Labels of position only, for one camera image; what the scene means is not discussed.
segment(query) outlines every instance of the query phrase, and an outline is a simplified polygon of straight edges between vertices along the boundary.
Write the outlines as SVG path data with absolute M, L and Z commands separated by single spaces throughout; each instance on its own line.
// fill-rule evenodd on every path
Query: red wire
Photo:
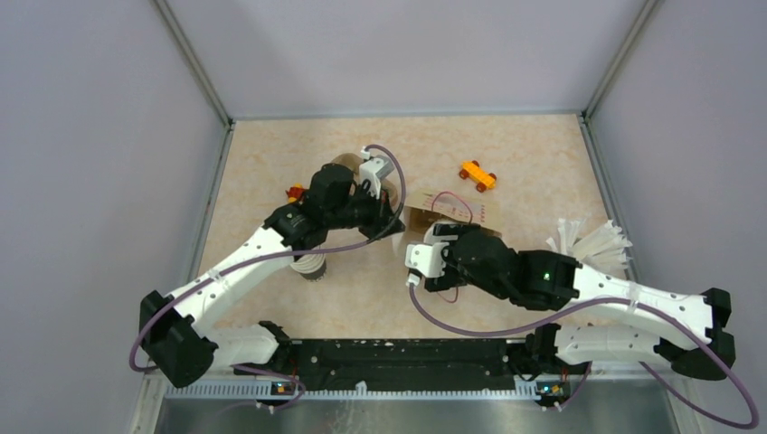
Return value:
M 438 296 L 440 296 L 440 298 L 441 298 L 441 299 L 443 299 L 443 300 L 447 301 L 448 303 L 450 303 L 450 304 L 453 304 L 453 303 L 455 303 L 456 301 L 458 301 L 458 294 L 459 294 L 459 291 L 460 291 L 460 288 L 456 287 L 456 296 L 455 296 L 455 298 L 453 298 L 452 300 L 448 300 L 448 299 L 447 299 L 447 298 L 445 298 L 445 297 L 444 297 L 444 296 L 443 296 L 443 295 L 442 295 L 440 292 L 438 292 L 438 293 L 437 293 L 437 295 L 438 295 Z

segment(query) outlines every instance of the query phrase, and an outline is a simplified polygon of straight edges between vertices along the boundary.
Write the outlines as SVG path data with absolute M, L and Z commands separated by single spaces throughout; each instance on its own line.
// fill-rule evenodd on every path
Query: white brush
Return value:
M 611 274 L 627 269 L 630 258 L 626 256 L 626 248 L 633 244 L 621 234 L 623 229 L 608 220 L 592 233 L 579 238 L 584 223 L 585 220 L 559 219 L 559 242 L 549 238 L 546 244 L 551 250 L 572 256 L 603 273 Z

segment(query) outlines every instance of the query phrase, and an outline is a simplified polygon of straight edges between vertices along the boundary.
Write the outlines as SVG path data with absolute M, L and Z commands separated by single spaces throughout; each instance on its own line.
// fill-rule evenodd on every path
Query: beige tabletop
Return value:
M 394 152 L 411 190 L 430 187 L 479 195 L 471 181 L 458 177 L 462 161 L 478 160 L 497 175 L 497 187 L 482 197 L 500 202 L 503 240 L 516 250 L 547 249 L 545 240 L 556 234 L 560 217 L 588 217 L 589 230 L 607 220 L 575 115 L 243 121 L 236 124 L 201 270 L 249 238 L 286 202 L 285 190 L 291 185 L 308 184 L 324 163 L 371 143 Z M 362 239 L 357 231 L 336 231 L 325 246 Z M 270 320 L 291 337 L 456 337 L 427 322 L 412 306 L 403 261 L 402 252 L 385 240 L 329 255 L 327 273 L 318 282 L 306 281 L 292 269 L 280 270 L 218 326 Z M 520 326 L 547 315 L 473 287 L 462 288 L 455 304 L 422 288 L 418 295 L 437 318 L 473 330 Z M 587 321 L 601 322 L 586 316 L 561 322 Z

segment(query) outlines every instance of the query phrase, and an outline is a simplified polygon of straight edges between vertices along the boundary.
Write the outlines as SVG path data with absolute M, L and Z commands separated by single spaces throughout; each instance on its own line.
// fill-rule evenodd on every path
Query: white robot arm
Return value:
M 299 201 L 275 210 L 226 259 L 166 296 L 153 291 L 142 300 L 139 325 L 143 329 L 153 324 L 141 347 L 174 386 L 185 387 L 211 368 L 266 363 L 272 357 L 279 339 L 266 327 L 256 325 L 224 336 L 213 325 L 275 271 L 304 255 L 328 251 L 312 250 L 325 241 L 328 231 L 356 228 L 367 238 L 359 245 L 334 249 L 341 251 L 404 229 L 381 183 L 392 172 L 393 162 L 366 152 L 365 156 L 359 184 L 351 169 L 324 165 Z
M 637 309 L 654 307 L 674 317 L 728 365 L 734 363 L 734 339 L 722 329 L 730 315 L 729 293 L 711 288 L 702 295 L 682 295 L 615 278 L 546 250 L 516 252 L 477 225 L 434 224 L 424 243 L 408 246 L 405 265 L 409 284 L 425 278 L 430 292 L 474 285 L 530 310 L 562 310 L 598 298 L 628 299 L 583 312 L 622 325 L 539 327 L 540 348 L 554 351 L 565 363 L 633 361 L 670 365 L 689 377 L 720 380 L 724 373 L 678 328 Z

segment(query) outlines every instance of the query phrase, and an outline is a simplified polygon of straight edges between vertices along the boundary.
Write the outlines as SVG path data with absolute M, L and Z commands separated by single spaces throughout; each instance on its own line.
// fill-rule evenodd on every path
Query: purple cable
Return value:
M 432 324 L 436 325 L 437 327 L 442 328 L 444 330 L 447 330 L 449 332 L 458 334 L 458 335 L 473 336 L 473 337 L 500 337 L 500 336 L 505 336 L 505 335 L 516 335 L 516 334 L 519 334 L 519 333 L 528 332 L 528 331 L 533 330 L 533 329 L 535 329 L 535 328 L 537 328 L 539 326 L 544 326 L 544 325 L 549 324 L 549 323 L 551 323 L 553 321 L 556 321 L 559 318 L 562 318 L 563 316 L 568 316 L 568 315 L 570 315 L 572 313 L 575 313 L 575 312 L 577 312 L 579 310 L 582 310 L 582 309 L 585 309 L 587 307 L 592 307 L 592 306 L 597 306 L 597 305 L 604 305 L 604 304 L 609 304 L 609 303 L 614 303 L 614 304 L 617 304 L 617 305 L 630 306 L 631 303 L 632 303 L 631 300 L 629 300 L 627 298 L 618 298 L 618 297 L 596 298 L 594 300 L 584 301 L 583 303 L 581 303 L 579 305 L 576 305 L 576 306 L 573 306 L 573 307 L 568 307 L 565 310 L 557 312 L 556 314 L 548 316 L 548 317 L 546 317 L 544 319 L 540 319 L 538 321 L 535 321 L 532 324 L 522 325 L 520 327 L 510 328 L 510 329 L 507 329 L 507 330 L 498 330 L 496 332 L 475 332 L 475 331 L 464 330 L 462 328 L 457 328 L 457 327 L 454 327 L 452 325 L 445 324 L 445 323 L 441 322 L 439 319 L 435 318 L 434 316 L 431 316 L 431 314 L 429 314 L 429 312 L 427 312 L 423 308 L 423 306 L 421 306 L 421 303 L 418 302 L 418 298 L 416 298 L 416 296 L 415 296 L 415 286 L 413 284 L 410 284 L 410 300 L 412 301 L 412 303 L 415 306 L 416 310 L 418 310 L 418 312 L 423 317 L 425 317 L 427 320 L 429 320 L 429 322 L 431 322 Z M 671 324 L 674 327 L 676 327 L 680 332 L 682 332 L 691 341 L 693 341 L 701 349 L 701 351 L 703 351 L 703 353 L 705 355 L 707 355 L 712 361 L 714 361 L 716 366 L 719 369 L 722 370 L 722 372 L 727 376 L 727 378 L 730 379 L 731 382 L 733 382 L 733 385 L 735 386 L 735 388 L 738 390 L 738 392 L 740 392 L 741 396 L 743 396 L 743 400 L 745 401 L 746 405 L 748 406 L 748 411 L 751 413 L 751 421 L 748 422 L 748 423 L 734 422 L 732 420 L 728 420 L 728 419 L 724 419 L 722 417 L 716 416 L 715 414 L 713 414 L 713 413 L 711 413 L 711 412 L 709 412 L 707 410 L 704 410 L 704 409 L 698 407 L 694 403 L 690 402 L 690 400 L 688 400 L 687 398 L 682 396 L 682 394 L 679 393 L 679 391 L 677 391 L 676 389 L 674 389 L 674 387 L 671 386 L 671 384 L 669 384 L 668 382 L 663 380 L 660 377 L 660 374 L 655 372 L 652 368 L 647 366 L 645 363 L 640 363 L 642 365 L 642 367 L 644 367 L 646 370 L 648 370 L 650 375 L 655 377 L 655 379 L 658 380 L 660 382 L 660 384 L 662 384 L 663 387 L 665 387 L 666 390 L 668 390 L 672 395 L 674 395 L 677 398 L 679 398 L 682 402 L 687 404 L 691 409 L 697 411 L 698 413 L 706 416 L 709 419 L 716 420 L 717 422 L 722 423 L 722 424 L 724 424 L 724 425 L 726 425 L 728 427 L 733 427 L 733 428 L 738 428 L 738 429 L 754 429 L 757 426 L 759 426 L 759 410 L 756 408 L 756 402 L 753 401 L 753 397 L 748 392 L 748 389 L 746 389 L 745 384 L 743 384 L 743 382 L 741 382 L 740 378 L 738 378 L 737 375 L 735 375 L 735 373 L 733 373 L 733 371 L 729 368 L 729 366 L 727 366 L 727 364 L 724 363 L 722 361 L 722 359 L 719 358 L 719 356 L 717 356 L 710 348 L 708 348 L 708 346 L 705 344 L 705 342 L 700 340 L 700 338 L 698 338 L 687 327 L 685 327 L 681 323 L 679 323 L 673 316 L 670 316 L 669 314 L 663 312 L 662 310 L 654 308 L 652 306 L 644 305 L 644 304 L 641 304 L 641 303 L 637 304 L 637 308 L 639 310 L 644 310 L 646 312 L 650 312 L 650 314 L 658 316 L 659 318 L 663 319 L 664 321 L 666 321 L 669 324 Z M 575 389 L 575 392 L 570 397 L 570 399 L 567 400 L 567 402 L 570 402 L 575 397 L 575 395 L 581 390 L 581 385 L 583 384 L 583 381 L 585 380 L 585 377 L 586 377 L 586 375 L 584 375 L 581 378 L 581 382 L 578 384 L 578 387 Z
M 407 189 L 405 188 L 405 175 L 402 171 L 402 167 L 400 166 L 400 162 L 397 161 L 397 158 L 392 154 L 391 151 L 386 149 L 385 147 L 381 145 L 368 145 L 365 147 L 365 149 L 378 149 L 386 156 L 388 156 L 392 163 L 394 164 L 394 167 L 397 169 L 397 174 L 400 176 L 400 188 L 401 194 L 400 194 L 400 204 L 397 207 L 397 210 L 394 212 L 394 218 L 389 222 L 388 225 L 386 225 L 386 228 L 381 231 L 381 233 L 386 233 L 389 231 L 389 229 L 396 223 L 396 221 L 399 219 L 400 214 L 402 213 L 402 208 L 404 207 L 405 203 L 405 195 L 407 194 Z M 263 255 L 256 258 L 250 258 L 243 262 L 240 262 L 238 264 L 234 264 L 231 267 L 224 269 L 219 274 L 221 276 L 226 276 L 228 274 L 233 273 L 234 271 L 237 271 L 238 269 L 242 269 L 244 267 L 248 267 L 253 264 L 257 264 L 259 262 L 263 262 L 264 260 L 270 260 L 270 259 L 277 259 L 277 258 L 285 258 L 286 256 L 303 256 L 303 255 L 318 255 L 323 253 L 338 253 L 341 251 L 349 251 L 349 250 L 355 250 L 359 249 L 361 247 L 364 247 L 371 242 L 375 241 L 378 238 L 378 236 L 375 236 L 371 238 L 370 240 L 360 241 L 355 244 L 349 244 L 348 246 L 342 246 L 342 247 L 331 247 L 327 249 L 315 249 L 315 250 L 293 250 L 293 251 L 281 251 L 279 253 L 271 253 L 269 255 Z M 206 287 L 207 285 L 210 285 L 213 282 L 211 278 L 206 278 L 205 280 L 201 281 L 197 285 L 194 285 L 193 287 L 189 288 L 178 296 L 177 298 L 174 298 L 171 300 L 167 305 L 163 306 L 160 310 L 157 311 L 146 324 L 144 324 L 143 327 L 141 327 L 141 330 L 138 332 L 138 336 L 136 336 L 136 340 L 133 341 L 133 344 L 130 346 L 130 355 L 128 357 L 128 364 L 130 365 L 130 369 L 137 372 L 137 373 L 149 373 L 154 371 L 157 367 L 156 366 L 138 366 L 136 364 L 136 354 L 138 353 L 138 348 L 141 346 L 141 342 L 144 340 L 145 337 L 147 337 L 147 334 L 149 333 L 149 330 L 152 329 L 152 327 L 157 324 L 157 321 L 160 320 L 160 318 L 163 317 L 167 312 L 169 312 L 171 309 L 173 309 L 176 305 L 190 297 L 195 292 L 199 291 L 200 289 Z

